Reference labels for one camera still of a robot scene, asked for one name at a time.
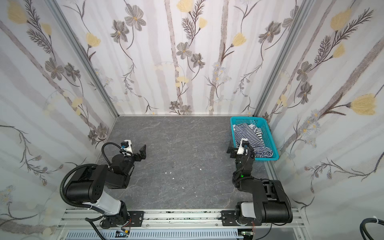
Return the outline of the blue white striped tank top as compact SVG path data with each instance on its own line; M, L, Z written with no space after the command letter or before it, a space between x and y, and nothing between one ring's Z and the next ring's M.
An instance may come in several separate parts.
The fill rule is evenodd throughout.
M273 151L266 147L263 135L259 137L254 133L255 127L255 125L247 123L233 125L236 147L239 147L242 139L247 139L254 149L256 158L271 158Z

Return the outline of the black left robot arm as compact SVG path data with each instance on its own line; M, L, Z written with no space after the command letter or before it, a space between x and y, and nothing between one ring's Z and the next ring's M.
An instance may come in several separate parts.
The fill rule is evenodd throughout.
M126 204L113 198L104 188L126 189L135 169L135 163L147 157L147 146L143 145L134 153L132 142L124 140L120 144L105 143L101 148L106 164L84 164L70 170L60 184L60 196L70 206L96 211L100 217L87 218L95 227L100 221L103 229L111 227L141 227L144 212L128 211Z

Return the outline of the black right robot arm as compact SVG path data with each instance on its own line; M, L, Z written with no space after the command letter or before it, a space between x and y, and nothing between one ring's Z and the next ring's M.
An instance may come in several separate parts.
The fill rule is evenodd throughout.
M239 225L264 223L284 225L293 220L291 202L278 180L260 179L252 175L255 149L248 139L241 139L238 147L228 147L227 153L235 159L236 170L232 184L244 193L252 195L251 202L238 202L235 207L235 221Z

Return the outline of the black white striped tank top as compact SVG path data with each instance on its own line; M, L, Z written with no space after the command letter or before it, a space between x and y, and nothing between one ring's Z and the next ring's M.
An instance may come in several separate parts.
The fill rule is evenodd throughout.
M260 128L257 128L257 127L255 127L255 129L254 129L254 133L257 135L257 136L262 136L262 130L260 129Z

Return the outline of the teal plastic basket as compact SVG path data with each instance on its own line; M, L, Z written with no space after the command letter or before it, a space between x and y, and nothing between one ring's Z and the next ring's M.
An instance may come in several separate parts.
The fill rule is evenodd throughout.
M234 147L236 147L236 143L235 143L233 125L238 125L243 123L247 123L248 125L253 124L257 128L260 128L262 130L263 140L266 147L270 148L273 151L273 156L271 158L255 158L255 160L256 161L277 161L279 159L279 154L278 154L276 144L274 142L272 133L265 119L257 118L257 117L231 117L230 123L232 126L232 137L233 137Z

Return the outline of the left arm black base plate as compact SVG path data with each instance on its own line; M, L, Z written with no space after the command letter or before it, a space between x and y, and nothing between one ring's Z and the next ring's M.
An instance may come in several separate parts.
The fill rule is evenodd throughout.
M141 227L144 213L144 211L128 211L114 216L105 216L100 222L100 227L103 229L114 227Z

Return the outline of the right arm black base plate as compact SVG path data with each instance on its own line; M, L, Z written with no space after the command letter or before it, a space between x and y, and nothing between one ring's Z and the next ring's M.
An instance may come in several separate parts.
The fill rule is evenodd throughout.
M261 226L262 223L255 218L246 217L238 210L221 211L220 220L224 227L252 227Z

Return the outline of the aluminium mounting rail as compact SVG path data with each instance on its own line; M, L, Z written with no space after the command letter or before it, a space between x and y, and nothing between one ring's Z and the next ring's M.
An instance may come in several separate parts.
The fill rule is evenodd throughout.
M141 227L137 230L155 229L252 229L252 227L224 227L221 209L197 210L133 210L144 211ZM88 210L66 210L58 225L58 230L87 230L92 227L85 218L97 218L98 213Z

